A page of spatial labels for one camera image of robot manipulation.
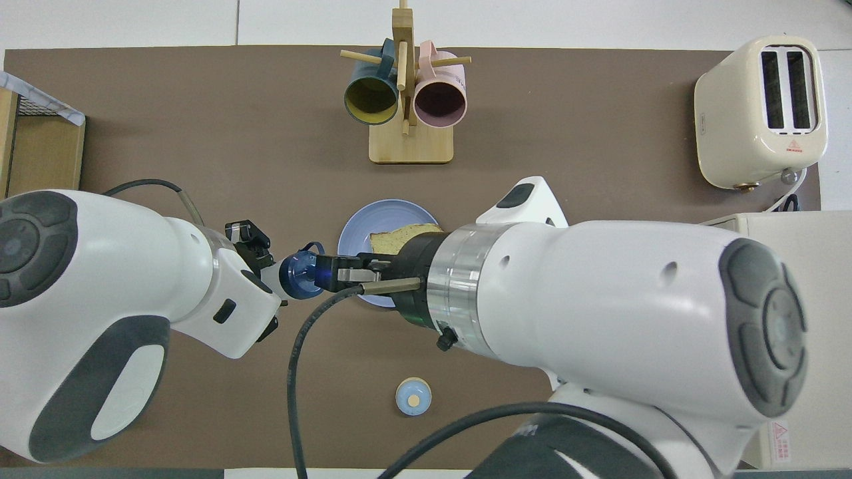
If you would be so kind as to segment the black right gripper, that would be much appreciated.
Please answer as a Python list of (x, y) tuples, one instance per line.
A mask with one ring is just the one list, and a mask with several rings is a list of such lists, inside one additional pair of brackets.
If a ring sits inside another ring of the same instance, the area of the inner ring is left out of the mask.
[[(263, 270), (275, 264), (269, 251), (271, 240), (250, 220), (228, 222), (225, 236), (234, 244), (238, 255), (251, 270)], [(416, 290), (393, 292), (390, 294), (398, 312), (409, 323), (430, 330), (437, 330), (431, 318), (428, 306), (428, 278), (439, 246), (443, 243), (441, 232), (426, 232), (410, 239), (397, 255), (379, 253), (359, 253), (357, 255), (316, 255), (316, 286), (328, 292), (339, 292), (347, 288), (383, 279), (379, 264), (390, 264), (392, 279), (420, 279)], [(273, 316), (262, 331), (256, 343), (267, 339), (280, 322)]]

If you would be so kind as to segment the white bottle with blue cap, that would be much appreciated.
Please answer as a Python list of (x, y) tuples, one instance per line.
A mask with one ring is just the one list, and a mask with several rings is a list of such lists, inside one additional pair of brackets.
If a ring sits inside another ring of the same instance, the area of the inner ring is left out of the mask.
[(260, 279), (282, 301), (320, 296), (323, 290), (316, 285), (316, 260), (322, 254), (325, 254), (322, 243), (307, 243), (282, 261), (261, 269)]

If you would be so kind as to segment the toasted bread slice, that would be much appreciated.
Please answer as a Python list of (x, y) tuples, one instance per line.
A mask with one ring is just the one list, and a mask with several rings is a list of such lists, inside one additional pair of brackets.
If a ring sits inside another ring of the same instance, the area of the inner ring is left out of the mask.
[(425, 233), (444, 232), (436, 224), (411, 224), (390, 232), (371, 233), (369, 240), (375, 254), (396, 255), (409, 240)]

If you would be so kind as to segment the blue round plate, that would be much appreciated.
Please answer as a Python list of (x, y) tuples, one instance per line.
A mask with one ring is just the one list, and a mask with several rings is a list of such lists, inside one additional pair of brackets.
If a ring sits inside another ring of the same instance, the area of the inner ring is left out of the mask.
[(382, 234), (415, 224), (438, 224), (426, 209), (402, 199), (378, 200), (362, 207), (346, 222), (337, 244), (337, 254), (354, 257), (372, 253), (372, 234)]

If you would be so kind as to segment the wooden mug tree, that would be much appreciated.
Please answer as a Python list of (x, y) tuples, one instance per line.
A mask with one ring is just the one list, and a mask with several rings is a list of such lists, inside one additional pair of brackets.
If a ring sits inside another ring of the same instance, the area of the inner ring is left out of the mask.
[[(446, 164), (453, 159), (453, 129), (434, 128), (417, 119), (413, 108), (416, 88), (418, 55), (421, 43), (413, 32), (413, 9), (408, 0), (398, 0), (392, 10), (392, 36), (396, 46), (399, 91), (398, 111), (389, 122), (367, 125), (369, 128), (368, 157), (375, 164)], [(365, 53), (341, 51), (341, 57), (356, 61), (379, 63)], [(471, 57), (433, 61), (435, 66), (471, 64)]]

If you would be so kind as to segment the brown table mat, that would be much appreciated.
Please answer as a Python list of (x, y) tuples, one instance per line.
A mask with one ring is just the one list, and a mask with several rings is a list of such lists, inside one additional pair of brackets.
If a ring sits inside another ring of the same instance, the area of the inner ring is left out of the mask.
[[(243, 46), (8, 51), (3, 70), (87, 118), (81, 188), (139, 178), (176, 183), (206, 224), (249, 219), (274, 257), (310, 241), (335, 252), (356, 210), (419, 204), (445, 230), (542, 176), (570, 224), (704, 222), (774, 203), (786, 185), (712, 187), (695, 155), (693, 91), (725, 51), (451, 47), (471, 57), (469, 108), (441, 166), (380, 166), (368, 129), (343, 107), (353, 63), (339, 47)], [(460, 416), (544, 400), (540, 370), (466, 351), (349, 298), (306, 339), (298, 412), (307, 462), (383, 470)], [(429, 411), (405, 416), (395, 391), (425, 380)]]

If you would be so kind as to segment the teal mug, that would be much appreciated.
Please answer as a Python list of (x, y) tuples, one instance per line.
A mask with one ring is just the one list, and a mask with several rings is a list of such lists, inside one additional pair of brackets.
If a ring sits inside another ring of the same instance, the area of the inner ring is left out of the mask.
[(379, 63), (356, 61), (343, 94), (344, 106), (356, 121), (367, 125), (389, 122), (398, 111), (396, 46), (389, 37), (380, 48), (365, 52)]

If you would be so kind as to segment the pink mug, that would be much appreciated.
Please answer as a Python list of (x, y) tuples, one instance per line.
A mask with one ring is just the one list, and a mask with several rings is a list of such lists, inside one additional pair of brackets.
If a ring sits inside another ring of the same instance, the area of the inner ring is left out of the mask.
[(433, 65), (433, 61), (456, 58), (453, 53), (438, 51), (430, 40), (420, 44), (413, 108), (417, 119), (427, 126), (453, 127), (466, 115), (465, 67)]

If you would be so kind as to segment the cream two-slot toaster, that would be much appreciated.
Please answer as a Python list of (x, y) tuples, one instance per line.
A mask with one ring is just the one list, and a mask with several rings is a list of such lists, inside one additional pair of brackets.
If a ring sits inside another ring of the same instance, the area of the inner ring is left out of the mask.
[(821, 57), (804, 37), (740, 46), (694, 88), (697, 157), (716, 188), (746, 191), (803, 172), (827, 151)]

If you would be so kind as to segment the white toaster oven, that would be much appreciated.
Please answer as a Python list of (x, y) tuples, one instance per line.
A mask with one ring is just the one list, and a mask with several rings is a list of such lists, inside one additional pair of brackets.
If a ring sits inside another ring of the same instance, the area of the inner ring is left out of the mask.
[(852, 210), (742, 213), (710, 224), (769, 246), (797, 282), (809, 369), (783, 418), (753, 437), (744, 461), (761, 470), (852, 470)]

